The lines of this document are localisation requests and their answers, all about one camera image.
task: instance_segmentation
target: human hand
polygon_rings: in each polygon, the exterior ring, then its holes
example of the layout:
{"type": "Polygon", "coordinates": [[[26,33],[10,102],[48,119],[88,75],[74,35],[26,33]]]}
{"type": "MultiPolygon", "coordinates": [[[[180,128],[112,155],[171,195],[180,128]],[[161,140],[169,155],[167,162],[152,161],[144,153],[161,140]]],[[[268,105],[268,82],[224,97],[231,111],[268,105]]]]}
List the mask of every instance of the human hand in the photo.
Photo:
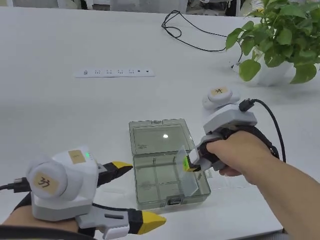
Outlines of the human hand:
{"type": "Polygon", "coordinates": [[[246,171],[252,163],[272,157],[268,147],[246,131],[238,131],[226,140],[210,142],[206,149],[227,165],[219,173],[229,177],[242,174],[247,178],[246,171]]]}

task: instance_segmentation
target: forearm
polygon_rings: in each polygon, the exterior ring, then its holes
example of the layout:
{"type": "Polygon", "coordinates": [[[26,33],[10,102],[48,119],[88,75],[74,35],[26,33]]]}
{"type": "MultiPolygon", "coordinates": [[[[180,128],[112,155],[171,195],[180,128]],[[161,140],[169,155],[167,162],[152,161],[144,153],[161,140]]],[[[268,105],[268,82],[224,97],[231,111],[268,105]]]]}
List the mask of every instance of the forearm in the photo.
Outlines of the forearm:
{"type": "Polygon", "coordinates": [[[320,184],[275,157],[252,161],[244,176],[254,183],[295,239],[320,238],[320,184]]]}
{"type": "Polygon", "coordinates": [[[78,225],[74,219],[48,222],[34,218],[31,206],[22,206],[16,209],[7,220],[4,221],[3,225],[53,228],[70,232],[78,231],[78,225]]]}

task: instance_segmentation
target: cable connector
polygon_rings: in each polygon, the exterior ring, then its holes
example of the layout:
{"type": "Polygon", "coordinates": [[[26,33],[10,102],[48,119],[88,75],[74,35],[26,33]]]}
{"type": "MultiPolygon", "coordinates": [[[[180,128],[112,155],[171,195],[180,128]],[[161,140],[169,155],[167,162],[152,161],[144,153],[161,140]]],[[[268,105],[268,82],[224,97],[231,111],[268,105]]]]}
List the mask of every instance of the cable connector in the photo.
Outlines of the cable connector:
{"type": "Polygon", "coordinates": [[[13,190],[15,194],[31,191],[30,184],[26,177],[15,179],[13,183],[9,183],[8,185],[6,185],[6,189],[13,190]]]}
{"type": "Polygon", "coordinates": [[[240,102],[239,104],[239,110],[241,112],[246,112],[248,111],[250,108],[252,108],[255,105],[255,102],[252,101],[250,98],[243,100],[242,102],[240,102]]]}

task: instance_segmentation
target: transparent plastic sheet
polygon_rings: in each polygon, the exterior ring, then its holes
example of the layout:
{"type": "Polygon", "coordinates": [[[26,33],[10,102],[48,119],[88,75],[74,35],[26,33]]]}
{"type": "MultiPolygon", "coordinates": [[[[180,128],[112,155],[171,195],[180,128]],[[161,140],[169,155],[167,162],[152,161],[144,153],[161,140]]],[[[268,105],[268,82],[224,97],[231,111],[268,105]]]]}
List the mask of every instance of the transparent plastic sheet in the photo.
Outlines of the transparent plastic sheet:
{"type": "Polygon", "coordinates": [[[175,156],[175,164],[183,194],[185,197],[190,197],[199,189],[199,187],[195,174],[193,172],[184,171],[184,159],[187,155],[185,146],[182,146],[175,156]]]}

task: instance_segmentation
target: black wrist strap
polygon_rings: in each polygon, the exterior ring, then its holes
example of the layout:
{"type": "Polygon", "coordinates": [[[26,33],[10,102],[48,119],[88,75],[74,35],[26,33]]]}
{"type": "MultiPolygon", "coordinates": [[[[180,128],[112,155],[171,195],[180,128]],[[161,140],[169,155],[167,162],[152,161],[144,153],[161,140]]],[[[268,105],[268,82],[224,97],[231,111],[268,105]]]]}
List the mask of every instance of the black wrist strap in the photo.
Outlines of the black wrist strap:
{"type": "Polygon", "coordinates": [[[248,126],[248,125],[237,125],[236,130],[231,130],[228,128],[224,128],[220,133],[222,134],[224,139],[229,138],[232,134],[235,134],[238,131],[245,131],[252,135],[255,135],[258,139],[260,139],[271,151],[271,154],[276,158],[279,157],[279,152],[275,146],[273,146],[272,142],[255,126],[248,126]]]}

